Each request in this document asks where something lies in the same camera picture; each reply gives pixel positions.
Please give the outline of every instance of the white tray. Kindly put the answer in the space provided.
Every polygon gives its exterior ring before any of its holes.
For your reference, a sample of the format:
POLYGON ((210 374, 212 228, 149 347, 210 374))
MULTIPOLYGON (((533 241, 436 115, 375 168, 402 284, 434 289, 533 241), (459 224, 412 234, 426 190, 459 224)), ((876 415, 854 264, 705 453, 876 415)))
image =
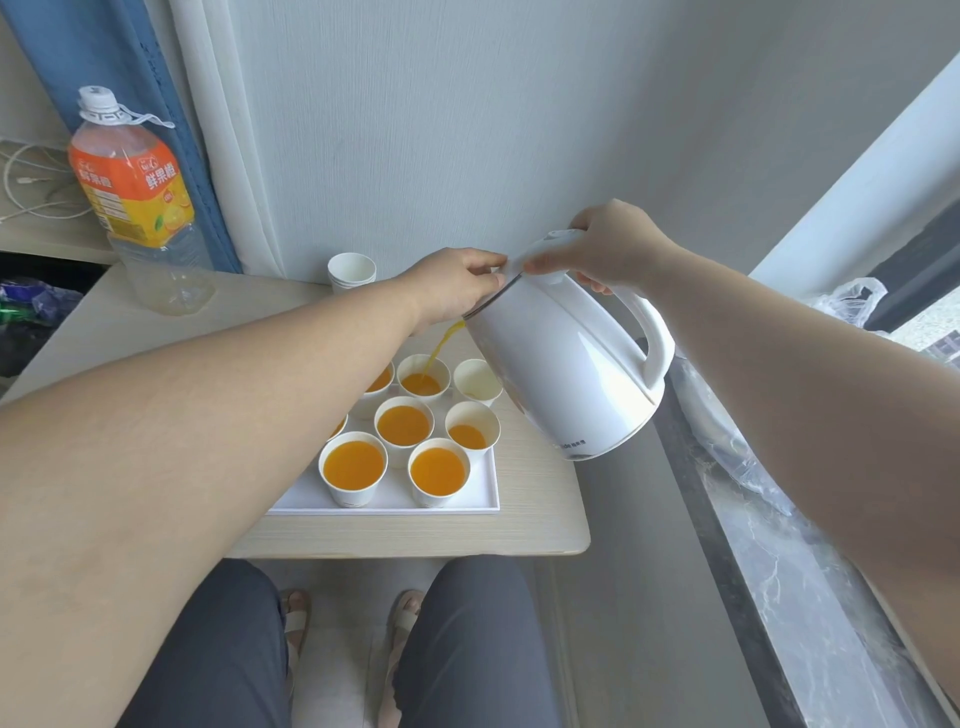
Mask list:
MULTIPOLYGON (((390 397, 400 394, 397 384, 391 385, 390 397)), ((450 390, 444 393, 439 400, 430 403, 433 410, 434 427, 431 437, 445 437, 444 417, 454 404, 450 390)), ((357 420, 350 415, 345 432, 363 430, 375 435, 373 420, 357 420)), ((413 484, 407 475, 406 468, 387 468, 380 484, 376 487, 376 495, 369 505, 364 508, 341 508, 320 477, 317 467, 317 456, 310 461, 310 465, 303 471, 297 482, 280 497, 270 515, 280 516, 382 516, 402 513, 413 513, 418 516, 430 514, 451 513, 495 513, 500 510, 500 495, 496 489, 496 467, 493 463, 493 450, 477 463, 470 466, 470 477, 467 484, 445 508, 422 508, 410 495, 413 484)))

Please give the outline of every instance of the knee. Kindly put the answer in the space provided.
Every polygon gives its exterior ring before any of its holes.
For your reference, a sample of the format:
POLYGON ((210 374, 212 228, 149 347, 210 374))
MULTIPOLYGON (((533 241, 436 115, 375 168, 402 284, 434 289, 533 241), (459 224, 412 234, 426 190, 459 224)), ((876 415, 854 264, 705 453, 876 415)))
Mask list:
POLYGON ((241 604, 256 600, 279 603, 280 599, 270 577, 244 559, 221 559, 201 588, 241 604))
POLYGON ((492 594, 529 594, 523 572, 509 556, 486 554, 453 559, 443 567, 438 579, 441 577, 461 587, 482 588, 492 594))

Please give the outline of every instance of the plastic bottle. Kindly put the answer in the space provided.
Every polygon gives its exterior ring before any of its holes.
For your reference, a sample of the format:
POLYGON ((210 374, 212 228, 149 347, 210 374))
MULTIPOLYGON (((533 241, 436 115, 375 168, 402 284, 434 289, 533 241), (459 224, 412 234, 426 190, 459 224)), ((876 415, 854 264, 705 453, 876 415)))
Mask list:
POLYGON ((80 89, 84 123, 70 141, 70 164, 137 298, 158 313, 180 316, 204 307, 215 291, 204 236, 180 166, 144 121, 102 86, 80 89))

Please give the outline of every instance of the person's left hand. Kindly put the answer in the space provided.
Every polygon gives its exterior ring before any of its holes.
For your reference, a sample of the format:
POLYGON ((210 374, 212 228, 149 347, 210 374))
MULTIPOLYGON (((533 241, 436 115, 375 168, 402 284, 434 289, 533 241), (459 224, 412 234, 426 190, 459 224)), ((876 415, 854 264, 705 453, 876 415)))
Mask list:
POLYGON ((491 268, 507 257, 476 248, 444 248, 423 258, 397 277, 418 310, 417 331, 462 316, 503 285, 491 268))

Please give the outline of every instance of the foot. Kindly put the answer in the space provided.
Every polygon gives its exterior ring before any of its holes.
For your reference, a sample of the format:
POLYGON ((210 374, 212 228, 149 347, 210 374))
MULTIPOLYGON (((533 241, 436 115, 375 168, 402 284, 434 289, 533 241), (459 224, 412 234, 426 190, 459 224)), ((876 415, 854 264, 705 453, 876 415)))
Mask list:
POLYGON ((296 653, 296 658, 291 655, 291 659, 287 661, 287 691, 290 694, 293 694, 294 690, 294 678, 295 670, 294 667, 300 661, 300 655, 303 653, 303 644, 306 642, 306 630, 309 626, 309 614, 310 614, 310 594, 303 589, 291 589, 283 593, 281 597, 281 604, 283 607, 283 615, 286 620, 286 628, 284 629, 284 634, 287 638, 287 649, 293 650, 296 653), (287 615, 296 612, 305 612, 307 614, 307 619, 303 624, 301 629, 290 629, 291 621, 287 618, 287 615))
MULTIPOLYGON (((415 617, 420 613, 422 600, 423 594, 421 592, 409 592, 398 605, 396 614, 408 612, 415 617)), ((400 661, 400 655, 403 654, 403 648, 407 644, 407 638, 410 637, 410 630, 399 626, 396 622, 397 619, 391 620, 394 633, 391 637, 390 657, 387 658, 387 680, 383 686, 383 701, 380 703, 380 712, 376 722, 377 728, 397 728, 400 724, 400 711, 396 708, 394 701, 394 673, 396 672, 396 664, 400 661)))

